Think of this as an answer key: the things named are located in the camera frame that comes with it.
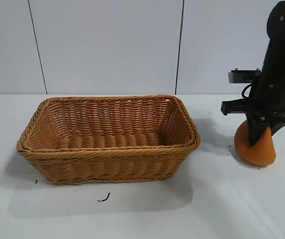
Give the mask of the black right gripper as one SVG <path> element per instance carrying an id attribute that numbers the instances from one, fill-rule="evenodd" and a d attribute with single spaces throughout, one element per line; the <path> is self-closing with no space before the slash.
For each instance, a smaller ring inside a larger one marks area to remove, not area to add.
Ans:
<path id="1" fill-rule="evenodd" d="M 253 146 L 267 127 L 272 136 L 285 126 L 285 84 L 260 84 L 259 73 L 229 73 L 231 84 L 247 84 L 241 98 L 223 101 L 221 112 L 228 114 L 248 114 L 249 142 Z"/>

